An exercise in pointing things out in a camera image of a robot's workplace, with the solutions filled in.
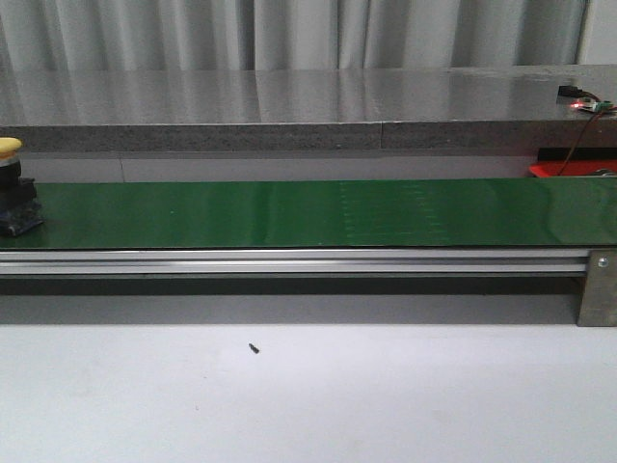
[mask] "stainless steel counter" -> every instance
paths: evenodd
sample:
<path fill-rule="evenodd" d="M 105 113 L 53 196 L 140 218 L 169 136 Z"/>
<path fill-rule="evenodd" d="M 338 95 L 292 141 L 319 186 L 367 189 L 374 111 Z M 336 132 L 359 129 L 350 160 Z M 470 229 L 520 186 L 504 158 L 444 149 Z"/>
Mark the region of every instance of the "stainless steel counter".
<path fill-rule="evenodd" d="M 566 147 L 573 84 L 617 99 L 617 66 L 0 74 L 0 135 L 30 151 Z M 614 146 L 617 119 L 584 146 Z"/>

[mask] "aluminum frame rail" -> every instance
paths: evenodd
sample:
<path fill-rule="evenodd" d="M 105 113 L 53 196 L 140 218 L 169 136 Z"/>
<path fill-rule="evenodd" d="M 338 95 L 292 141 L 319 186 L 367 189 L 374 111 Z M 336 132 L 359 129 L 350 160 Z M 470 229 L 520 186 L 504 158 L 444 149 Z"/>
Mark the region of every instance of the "aluminum frame rail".
<path fill-rule="evenodd" d="M 616 249 L 354 248 L 0 253 L 0 277 L 294 273 L 585 276 L 578 325 L 617 326 Z"/>

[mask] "curtain fold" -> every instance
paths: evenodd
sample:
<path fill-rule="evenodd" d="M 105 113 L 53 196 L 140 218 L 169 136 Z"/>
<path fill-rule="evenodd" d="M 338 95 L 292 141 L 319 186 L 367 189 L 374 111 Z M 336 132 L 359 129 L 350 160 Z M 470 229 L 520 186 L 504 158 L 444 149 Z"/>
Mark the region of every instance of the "curtain fold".
<path fill-rule="evenodd" d="M 0 0 L 0 70 L 572 64 L 586 0 Z"/>

